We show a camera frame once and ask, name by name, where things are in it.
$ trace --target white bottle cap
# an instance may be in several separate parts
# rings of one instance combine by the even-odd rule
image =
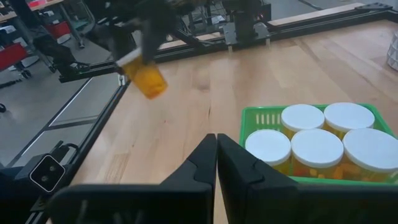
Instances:
[[[363,169],[390,173],[398,170],[398,140],[382,131],[363,128],[343,139],[347,157]]]
[[[270,166],[285,162],[290,157],[290,141],[286,135],[272,130],[255,131],[246,139],[245,148]]]
[[[286,107],[281,115],[282,124],[294,132],[306,129],[322,128],[325,116],[322,111],[311,105],[292,105]]]
[[[332,128],[347,133],[352,129],[371,128],[374,115],[355,103],[333,103],[325,108],[326,123]]]
[[[334,134],[311,129],[299,131],[292,138],[292,152],[302,164],[312,168],[327,168],[343,157],[343,143]]]

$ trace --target green basket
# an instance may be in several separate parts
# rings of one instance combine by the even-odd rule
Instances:
[[[385,133],[394,136],[394,133],[392,133],[390,127],[386,124],[386,122],[383,120],[378,110],[373,105],[364,104],[364,103],[360,103],[360,105],[366,107],[374,114],[376,118],[373,126],[374,129],[384,131]],[[323,111],[328,105],[313,105],[313,106]],[[248,107],[243,109],[239,144],[242,147],[244,147],[244,143],[246,142],[248,136],[251,133],[260,129],[274,129],[277,131],[282,131],[280,114],[286,107],[288,106]],[[345,185],[388,184],[389,185],[389,184],[394,184],[398,180],[398,174],[397,175],[393,174],[389,179],[386,180],[385,183],[353,181],[353,180],[317,179],[309,177],[290,177],[290,178],[303,184],[345,184]]]

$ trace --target gray floor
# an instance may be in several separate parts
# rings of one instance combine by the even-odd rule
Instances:
[[[316,11],[297,0],[267,0],[272,4],[272,18],[296,16]],[[330,8],[353,2],[370,3],[376,0],[307,0],[321,8]],[[397,7],[398,0],[378,0]],[[86,41],[86,48],[76,49],[74,40],[66,43],[76,59],[82,62],[102,62],[109,52]],[[0,103],[8,112],[0,114],[0,163],[7,165],[15,158],[39,130],[57,113],[86,80],[61,84],[58,73],[52,74],[42,63],[29,67],[33,78],[0,90]],[[0,83],[15,79],[16,72],[0,72]],[[116,74],[96,77],[84,87],[79,95],[62,111],[52,125],[95,119],[118,87]],[[23,166],[29,159],[46,153],[59,141],[79,144],[92,124],[44,132],[14,166]]]

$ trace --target mounting plate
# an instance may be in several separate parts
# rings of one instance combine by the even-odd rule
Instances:
[[[228,46],[247,45],[247,43],[236,39],[235,23],[229,22],[227,24],[224,24],[223,30],[224,30],[224,37],[225,37],[226,45],[228,45]],[[269,39],[271,37],[269,35],[268,28],[261,22],[254,25],[254,30],[256,31],[257,36],[251,40],[250,44],[253,44],[253,42],[260,42],[260,41]]]

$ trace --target wooden tabletop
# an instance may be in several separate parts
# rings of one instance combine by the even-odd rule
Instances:
[[[48,7],[48,6],[52,6],[54,4],[58,4],[58,3],[63,2],[63,1],[64,0],[52,0],[52,1],[47,0],[47,2],[45,4],[41,4],[39,6],[31,7],[31,10],[32,11],[36,11],[36,10],[43,9],[45,7]],[[12,18],[14,18],[16,16],[17,16],[17,14],[15,12],[10,12],[9,14],[0,16],[0,22],[12,19]]]
[[[239,141],[247,106],[341,101],[375,105],[398,133],[398,73],[386,65],[397,24],[378,21],[159,65],[168,90],[130,85],[72,184],[158,184],[206,133]],[[227,223],[220,185],[215,223]]]
[[[0,15],[0,22],[7,21],[7,20],[12,19],[12,18],[14,18],[16,16],[17,16],[17,14],[15,12],[9,12],[6,15]]]

